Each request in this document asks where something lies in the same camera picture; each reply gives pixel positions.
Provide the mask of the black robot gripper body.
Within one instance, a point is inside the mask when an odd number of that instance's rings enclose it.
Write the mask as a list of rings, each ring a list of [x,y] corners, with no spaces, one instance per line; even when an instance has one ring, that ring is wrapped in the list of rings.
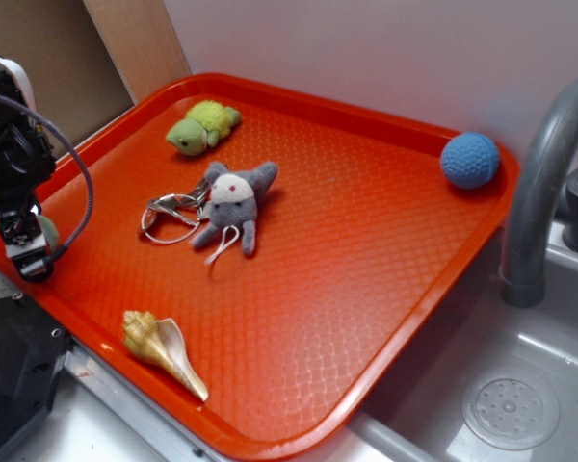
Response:
[[[0,98],[37,108],[23,67],[0,56]],[[40,124],[0,99],[0,220],[25,218],[40,210],[36,187],[55,171],[52,146]]]

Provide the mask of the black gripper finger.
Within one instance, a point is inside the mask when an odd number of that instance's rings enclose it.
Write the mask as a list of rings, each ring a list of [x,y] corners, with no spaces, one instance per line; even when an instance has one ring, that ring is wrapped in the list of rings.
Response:
[[[0,218],[0,237],[7,257],[19,276],[31,283],[43,282],[53,273],[53,264],[44,259],[51,255],[41,232],[37,213],[8,212]]]

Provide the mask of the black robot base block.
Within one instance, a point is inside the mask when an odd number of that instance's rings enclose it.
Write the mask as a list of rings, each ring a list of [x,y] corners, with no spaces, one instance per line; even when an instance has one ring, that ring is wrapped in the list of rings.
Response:
[[[0,461],[51,413],[69,341],[30,297],[0,298]]]

